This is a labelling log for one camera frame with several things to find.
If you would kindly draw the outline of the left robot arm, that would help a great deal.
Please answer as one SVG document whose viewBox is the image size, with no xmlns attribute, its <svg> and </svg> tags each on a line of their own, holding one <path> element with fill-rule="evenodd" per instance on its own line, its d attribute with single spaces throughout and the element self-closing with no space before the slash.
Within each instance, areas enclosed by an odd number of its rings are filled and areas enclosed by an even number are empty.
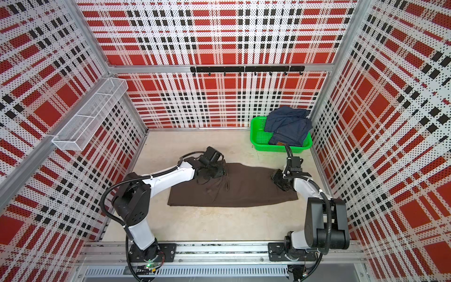
<svg viewBox="0 0 451 282">
<path fill-rule="evenodd" d="M 207 147 L 183 155 L 177 164 L 166 170 L 139 176 L 130 173 L 126 178 L 107 188 L 99 206 L 110 220 L 120 224 L 126 233 L 126 242 L 132 242 L 139 257 L 152 262 L 164 257 L 147 216 L 152 197 L 173 186 L 203 178 L 206 181 L 226 174 L 224 155 Z"/>
</svg>

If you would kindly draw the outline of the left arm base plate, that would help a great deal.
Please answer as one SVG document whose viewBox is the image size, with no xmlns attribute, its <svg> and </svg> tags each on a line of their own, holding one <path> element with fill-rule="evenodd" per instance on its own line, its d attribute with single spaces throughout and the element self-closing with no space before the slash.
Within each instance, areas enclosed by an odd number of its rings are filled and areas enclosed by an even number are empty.
<svg viewBox="0 0 451 282">
<path fill-rule="evenodd" d="M 155 241 L 147 249 L 141 250 L 132 244 L 128 251 L 129 259 L 132 263 L 161 263 L 162 261 L 173 262 L 176 254 L 175 243 L 158 243 Z"/>
</svg>

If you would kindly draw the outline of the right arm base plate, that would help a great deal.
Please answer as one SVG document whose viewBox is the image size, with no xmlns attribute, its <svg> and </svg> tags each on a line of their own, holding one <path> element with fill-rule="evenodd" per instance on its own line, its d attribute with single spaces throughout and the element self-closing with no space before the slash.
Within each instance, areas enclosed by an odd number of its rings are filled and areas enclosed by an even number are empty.
<svg viewBox="0 0 451 282">
<path fill-rule="evenodd" d="M 315 252 L 294 249 L 280 242 L 268 244 L 268 256 L 271 262 L 314 262 L 317 259 Z"/>
</svg>

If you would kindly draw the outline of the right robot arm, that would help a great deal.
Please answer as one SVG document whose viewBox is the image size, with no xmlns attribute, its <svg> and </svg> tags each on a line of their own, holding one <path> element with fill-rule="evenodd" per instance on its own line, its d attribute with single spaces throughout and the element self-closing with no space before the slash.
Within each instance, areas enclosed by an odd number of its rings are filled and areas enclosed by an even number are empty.
<svg viewBox="0 0 451 282">
<path fill-rule="evenodd" d="M 287 163 L 271 177 L 274 184 L 285 192 L 297 192 L 306 200 L 304 227 L 290 231 L 283 244 L 270 243 L 270 260 L 318 260 L 331 250 L 346 250 L 351 243 L 348 230 L 346 204 L 333 198 L 302 169 L 303 160 L 285 145 Z"/>
</svg>

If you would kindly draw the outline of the brown trousers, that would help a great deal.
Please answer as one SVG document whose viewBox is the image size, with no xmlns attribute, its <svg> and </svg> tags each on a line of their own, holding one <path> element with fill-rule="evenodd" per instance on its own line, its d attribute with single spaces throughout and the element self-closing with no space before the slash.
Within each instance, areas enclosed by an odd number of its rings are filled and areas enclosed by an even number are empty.
<svg viewBox="0 0 451 282">
<path fill-rule="evenodd" d="M 199 177 L 170 189 L 169 206 L 252 208 L 298 200 L 294 190 L 284 191 L 271 179 L 270 168 L 227 163 L 217 178 Z"/>
</svg>

